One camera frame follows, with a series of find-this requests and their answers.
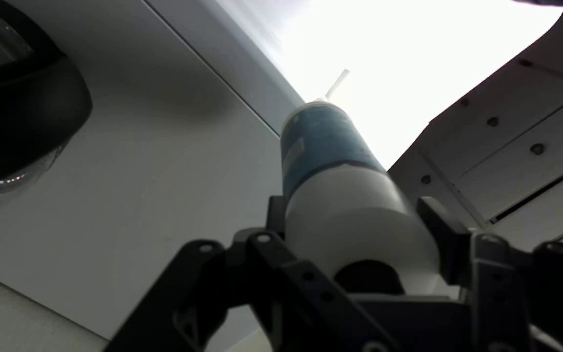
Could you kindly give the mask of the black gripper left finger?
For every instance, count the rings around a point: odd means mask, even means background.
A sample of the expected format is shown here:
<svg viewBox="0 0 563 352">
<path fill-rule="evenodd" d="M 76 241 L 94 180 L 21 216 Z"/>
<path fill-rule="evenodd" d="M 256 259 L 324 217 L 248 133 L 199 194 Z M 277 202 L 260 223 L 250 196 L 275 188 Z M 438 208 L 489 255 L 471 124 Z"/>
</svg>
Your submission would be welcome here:
<svg viewBox="0 0 563 352">
<path fill-rule="evenodd" d="M 268 214 L 266 214 L 266 229 L 285 237 L 285 198 L 270 196 L 268 198 Z"/>
</svg>

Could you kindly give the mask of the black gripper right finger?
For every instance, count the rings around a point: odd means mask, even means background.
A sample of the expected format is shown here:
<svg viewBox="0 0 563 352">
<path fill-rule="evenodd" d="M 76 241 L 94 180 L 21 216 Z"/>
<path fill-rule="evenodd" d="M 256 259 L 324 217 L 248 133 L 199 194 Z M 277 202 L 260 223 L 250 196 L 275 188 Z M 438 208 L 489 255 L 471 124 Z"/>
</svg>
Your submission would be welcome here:
<svg viewBox="0 0 563 352">
<path fill-rule="evenodd" d="M 438 247 L 440 276 L 444 282 L 467 288 L 471 231 L 432 196 L 420 196 L 416 200 L 416 214 Z"/>
</svg>

